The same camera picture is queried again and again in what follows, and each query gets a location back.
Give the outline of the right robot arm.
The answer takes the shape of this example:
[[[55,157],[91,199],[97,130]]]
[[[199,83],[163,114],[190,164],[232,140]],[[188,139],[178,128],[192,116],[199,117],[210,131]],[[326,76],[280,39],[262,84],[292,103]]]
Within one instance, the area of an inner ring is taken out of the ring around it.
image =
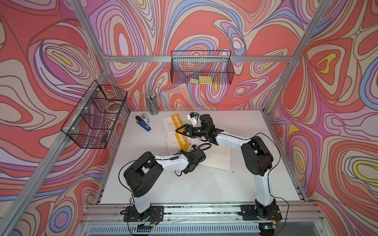
[[[176,133],[195,138],[204,138],[214,145],[228,147],[241,151],[245,166],[254,175],[257,196],[255,199],[255,217],[266,220],[272,213],[278,211],[275,198],[270,191],[269,172],[273,169],[274,157],[259,137],[259,133],[251,138],[230,134],[223,129],[216,128],[209,114],[188,115],[191,124],[184,124],[175,130]]]

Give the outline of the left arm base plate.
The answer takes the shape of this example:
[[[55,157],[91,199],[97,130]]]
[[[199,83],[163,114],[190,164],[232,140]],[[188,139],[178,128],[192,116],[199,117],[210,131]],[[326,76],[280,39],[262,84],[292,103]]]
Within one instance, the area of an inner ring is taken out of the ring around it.
[[[124,222],[161,222],[164,218],[164,206],[151,206],[143,213],[139,213],[135,206],[127,206],[120,212]]]

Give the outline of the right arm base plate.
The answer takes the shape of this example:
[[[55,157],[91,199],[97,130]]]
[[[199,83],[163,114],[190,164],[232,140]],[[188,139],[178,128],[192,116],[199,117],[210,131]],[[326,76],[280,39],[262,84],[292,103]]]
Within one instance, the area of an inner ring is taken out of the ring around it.
[[[241,205],[241,210],[237,215],[242,216],[244,221],[281,221],[283,219],[281,211],[277,205],[274,206],[257,206]]]

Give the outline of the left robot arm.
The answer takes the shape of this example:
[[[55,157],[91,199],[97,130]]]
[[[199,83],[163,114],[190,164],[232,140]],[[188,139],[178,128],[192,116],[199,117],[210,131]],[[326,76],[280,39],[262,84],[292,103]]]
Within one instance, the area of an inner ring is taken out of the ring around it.
[[[171,156],[157,156],[147,151],[121,167],[117,175],[118,181],[131,193],[136,212],[144,214],[151,207],[148,192],[161,174],[174,172],[180,177],[193,172],[206,159],[205,151],[211,147],[211,143],[193,145],[188,150],[179,150]]]

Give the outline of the yellow stripe notebook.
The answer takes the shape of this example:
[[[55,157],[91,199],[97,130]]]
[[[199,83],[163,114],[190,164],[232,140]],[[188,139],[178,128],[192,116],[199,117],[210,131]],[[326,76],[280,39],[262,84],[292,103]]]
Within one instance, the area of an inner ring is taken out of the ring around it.
[[[187,151],[191,147],[192,139],[175,133],[165,138],[170,155],[176,154],[179,150]]]
[[[179,114],[163,118],[162,123],[168,136],[176,134],[176,129],[184,125]]]

